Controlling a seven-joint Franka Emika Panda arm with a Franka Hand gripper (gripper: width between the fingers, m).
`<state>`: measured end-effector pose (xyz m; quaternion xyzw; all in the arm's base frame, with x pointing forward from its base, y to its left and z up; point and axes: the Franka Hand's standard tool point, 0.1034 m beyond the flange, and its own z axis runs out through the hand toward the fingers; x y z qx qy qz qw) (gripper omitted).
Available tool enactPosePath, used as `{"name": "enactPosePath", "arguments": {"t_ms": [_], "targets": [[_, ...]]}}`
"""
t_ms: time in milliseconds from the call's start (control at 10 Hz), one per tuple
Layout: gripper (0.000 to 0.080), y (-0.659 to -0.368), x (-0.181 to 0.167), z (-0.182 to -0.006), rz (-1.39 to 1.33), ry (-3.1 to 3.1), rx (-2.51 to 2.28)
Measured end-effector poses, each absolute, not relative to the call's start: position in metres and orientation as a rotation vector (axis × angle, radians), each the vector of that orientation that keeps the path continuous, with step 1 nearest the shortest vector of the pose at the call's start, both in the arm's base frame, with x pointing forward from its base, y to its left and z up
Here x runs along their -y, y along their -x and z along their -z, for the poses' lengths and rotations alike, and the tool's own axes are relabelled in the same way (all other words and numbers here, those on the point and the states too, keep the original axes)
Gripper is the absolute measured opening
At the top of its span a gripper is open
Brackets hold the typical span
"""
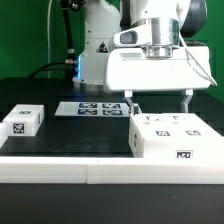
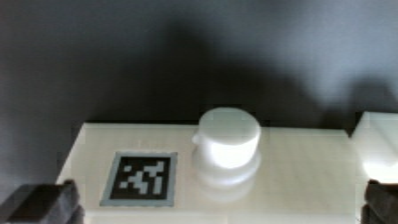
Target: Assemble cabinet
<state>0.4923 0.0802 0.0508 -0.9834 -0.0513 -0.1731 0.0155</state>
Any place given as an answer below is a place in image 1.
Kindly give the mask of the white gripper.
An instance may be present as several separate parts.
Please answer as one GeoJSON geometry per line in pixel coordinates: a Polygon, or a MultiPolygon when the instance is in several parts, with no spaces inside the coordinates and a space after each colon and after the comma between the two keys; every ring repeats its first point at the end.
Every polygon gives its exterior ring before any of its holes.
{"type": "Polygon", "coordinates": [[[132,91],[184,90],[181,111],[189,112],[192,89],[206,89],[212,84],[207,46],[182,47],[152,45],[142,28],[117,33],[112,38],[104,86],[110,91],[125,91],[124,97],[133,115],[140,107],[132,101],[132,91]]]}

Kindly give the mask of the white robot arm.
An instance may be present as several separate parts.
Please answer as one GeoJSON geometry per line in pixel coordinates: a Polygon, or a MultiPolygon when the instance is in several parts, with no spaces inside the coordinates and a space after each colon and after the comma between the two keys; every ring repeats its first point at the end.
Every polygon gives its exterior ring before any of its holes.
{"type": "Polygon", "coordinates": [[[214,83],[209,49],[187,44],[205,24],[205,0],[59,0],[69,78],[86,91],[122,91],[133,114],[134,92],[183,90],[188,111],[195,89],[214,83]]]}

